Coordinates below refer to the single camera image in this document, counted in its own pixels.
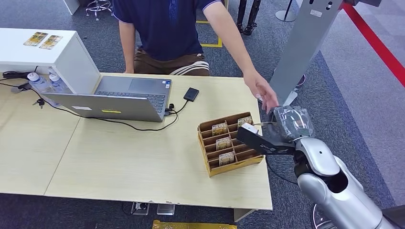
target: navy blue t-shirt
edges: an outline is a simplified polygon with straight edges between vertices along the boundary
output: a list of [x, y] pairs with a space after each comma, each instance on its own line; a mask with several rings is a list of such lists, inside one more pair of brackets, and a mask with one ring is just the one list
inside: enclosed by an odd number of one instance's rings
[[197, 9], [220, 0], [114, 0], [114, 15], [134, 24], [142, 49], [158, 61], [202, 53], [195, 28]]

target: wooden organizer box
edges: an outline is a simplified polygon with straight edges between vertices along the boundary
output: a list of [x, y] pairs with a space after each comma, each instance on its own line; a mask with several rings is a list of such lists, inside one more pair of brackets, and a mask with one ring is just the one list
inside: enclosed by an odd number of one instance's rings
[[[249, 148], [247, 145], [239, 142], [236, 139], [238, 134], [238, 119], [251, 116], [250, 112], [235, 114], [232, 116], [215, 119], [212, 121], [201, 123], [198, 126], [198, 140], [204, 156], [205, 166], [210, 177], [246, 167], [252, 164], [257, 164], [264, 158], [256, 150]], [[212, 126], [220, 123], [227, 123], [227, 133], [213, 136]], [[222, 150], [216, 150], [216, 140], [231, 137], [232, 146]], [[234, 162], [228, 165], [219, 166], [219, 155], [235, 151]]]

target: red stripe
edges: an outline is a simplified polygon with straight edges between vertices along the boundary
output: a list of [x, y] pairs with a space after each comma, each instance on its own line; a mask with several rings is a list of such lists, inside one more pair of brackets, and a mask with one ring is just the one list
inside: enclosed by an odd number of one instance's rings
[[375, 35], [370, 26], [366, 24], [360, 14], [350, 4], [345, 3], [343, 9], [349, 15], [350, 19], [363, 34], [365, 39], [369, 42], [371, 47], [380, 56], [385, 65], [392, 71], [395, 77], [405, 87], [405, 68], [395, 58], [395, 56], [388, 50], [384, 43]]

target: man's arm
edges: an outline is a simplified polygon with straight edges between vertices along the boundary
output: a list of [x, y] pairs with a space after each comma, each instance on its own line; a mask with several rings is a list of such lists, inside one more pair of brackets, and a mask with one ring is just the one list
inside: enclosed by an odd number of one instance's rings
[[135, 27], [119, 21], [119, 36], [124, 51], [125, 73], [134, 73]]
[[242, 37], [222, 2], [213, 2], [203, 10], [215, 33], [224, 41], [224, 45], [242, 70], [245, 84], [256, 98], [263, 99], [262, 108], [269, 112], [278, 106], [277, 96], [268, 82], [256, 71], [247, 53]]

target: chair base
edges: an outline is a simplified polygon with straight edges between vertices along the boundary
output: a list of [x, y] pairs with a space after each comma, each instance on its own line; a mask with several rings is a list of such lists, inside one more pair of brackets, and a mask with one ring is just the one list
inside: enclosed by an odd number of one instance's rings
[[86, 16], [90, 16], [89, 11], [94, 12], [96, 21], [99, 21], [100, 19], [98, 18], [97, 12], [101, 12], [103, 10], [110, 11], [111, 16], [113, 16], [113, 12], [110, 7], [111, 2], [109, 0], [95, 0], [87, 5]]

